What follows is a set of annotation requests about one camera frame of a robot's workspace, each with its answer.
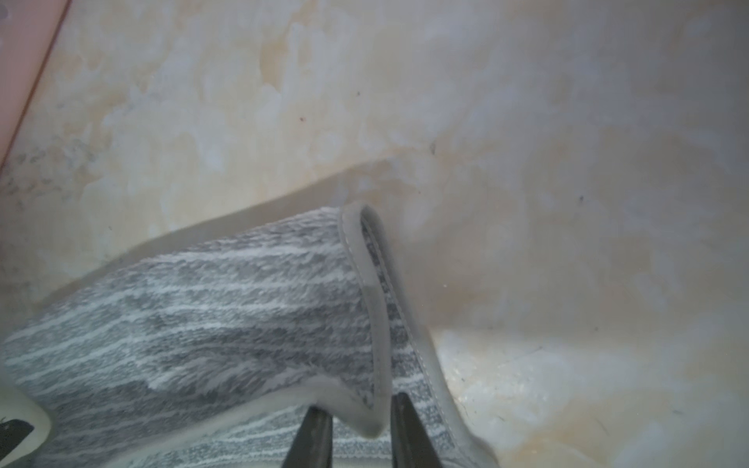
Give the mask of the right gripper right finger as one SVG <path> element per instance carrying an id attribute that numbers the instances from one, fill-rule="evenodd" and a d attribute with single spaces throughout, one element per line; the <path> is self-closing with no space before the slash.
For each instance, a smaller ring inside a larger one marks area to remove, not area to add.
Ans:
<path id="1" fill-rule="evenodd" d="M 442 468 L 443 464 L 410 396 L 392 396 L 390 433 L 393 468 Z"/>

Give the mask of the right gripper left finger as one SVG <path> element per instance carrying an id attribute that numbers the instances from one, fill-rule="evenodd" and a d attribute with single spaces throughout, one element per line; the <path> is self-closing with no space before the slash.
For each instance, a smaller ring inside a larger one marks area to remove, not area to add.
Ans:
<path id="1" fill-rule="evenodd" d="M 333 466 L 333 417 L 310 407 L 296 433 L 283 468 L 331 468 Z"/>

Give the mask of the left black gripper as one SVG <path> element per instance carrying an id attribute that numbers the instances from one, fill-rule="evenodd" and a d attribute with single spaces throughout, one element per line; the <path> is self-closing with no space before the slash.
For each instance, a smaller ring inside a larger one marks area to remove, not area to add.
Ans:
<path id="1" fill-rule="evenodd" d="M 50 415 L 7 380 L 1 380 L 1 466 L 15 467 L 38 452 L 53 430 Z"/>

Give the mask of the grey striped square dishcloth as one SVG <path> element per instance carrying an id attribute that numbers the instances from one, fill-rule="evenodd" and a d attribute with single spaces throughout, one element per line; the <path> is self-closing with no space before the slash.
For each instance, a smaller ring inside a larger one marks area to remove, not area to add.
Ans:
<path id="1" fill-rule="evenodd" d="M 7 335 L 1 380 L 53 421 L 15 467 L 278 467 L 310 407 L 333 417 L 337 465 L 384 467 L 400 392 L 443 466 L 497 465 L 364 204 L 103 275 Z"/>

